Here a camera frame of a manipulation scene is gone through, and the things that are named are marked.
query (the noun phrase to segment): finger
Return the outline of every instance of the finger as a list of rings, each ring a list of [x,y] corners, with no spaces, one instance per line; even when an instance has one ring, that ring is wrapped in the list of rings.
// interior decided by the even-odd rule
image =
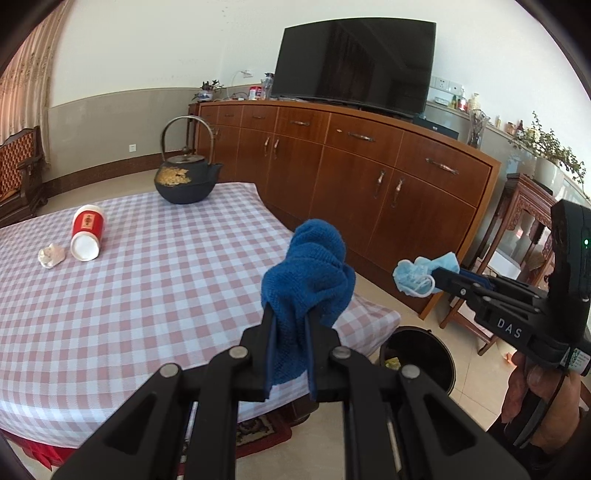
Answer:
[[[560,370],[546,370],[535,365],[527,375],[527,385],[534,394],[549,402],[558,387],[561,376]]]
[[[521,352],[515,352],[511,361],[517,368],[525,369],[525,355]]]
[[[501,422],[509,423],[517,416],[526,393],[525,376],[519,368],[516,368],[509,377],[509,388],[501,408]]]

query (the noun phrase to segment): paper cup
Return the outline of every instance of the paper cup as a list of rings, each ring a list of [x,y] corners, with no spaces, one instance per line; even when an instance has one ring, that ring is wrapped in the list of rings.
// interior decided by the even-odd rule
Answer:
[[[84,205],[74,214],[72,222],[72,256],[83,262],[94,260],[100,253],[105,213],[96,205]]]

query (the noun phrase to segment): bottle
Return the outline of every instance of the bottle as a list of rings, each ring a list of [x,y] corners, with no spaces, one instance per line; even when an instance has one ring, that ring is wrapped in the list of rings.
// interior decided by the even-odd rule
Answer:
[[[273,87],[273,75],[272,73],[266,73],[265,78],[262,80],[261,89],[261,100],[268,100],[271,97],[271,87]]]

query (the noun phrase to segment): blue towel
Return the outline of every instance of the blue towel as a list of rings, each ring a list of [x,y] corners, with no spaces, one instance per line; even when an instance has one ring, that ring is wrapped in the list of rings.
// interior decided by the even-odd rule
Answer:
[[[277,319],[273,384],[299,377],[307,368],[306,313],[317,307],[320,323],[332,327],[347,308],[355,272],[345,264],[346,248],[339,231],[323,220],[308,220],[291,239],[285,260],[262,279],[261,299]]]

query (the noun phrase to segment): pink and white tablecloth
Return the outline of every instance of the pink and white tablecloth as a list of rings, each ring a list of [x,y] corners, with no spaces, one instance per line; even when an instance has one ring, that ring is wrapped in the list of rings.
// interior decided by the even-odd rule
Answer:
[[[252,184],[217,185],[193,205],[155,192],[100,205],[102,252],[87,263],[37,260],[69,244],[75,208],[0,230],[0,429],[48,445],[80,446],[160,365],[201,365],[238,344],[260,323],[261,278],[291,238]],[[399,321],[354,296],[335,328],[370,354]],[[304,374],[242,403],[239,418],[306,392]]]

